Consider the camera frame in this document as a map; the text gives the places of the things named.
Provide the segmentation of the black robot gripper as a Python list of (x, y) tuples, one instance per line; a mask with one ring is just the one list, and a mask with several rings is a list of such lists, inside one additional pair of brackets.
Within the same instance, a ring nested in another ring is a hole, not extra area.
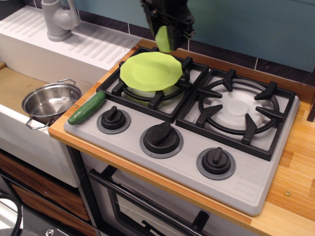
[(156, 37), (162, 26), (167, 26), (167, 36), (171, 51), (187, 43), (187, 38), (195, 35), (194, 17), (186, 0), (142, 0), (150, 31)]

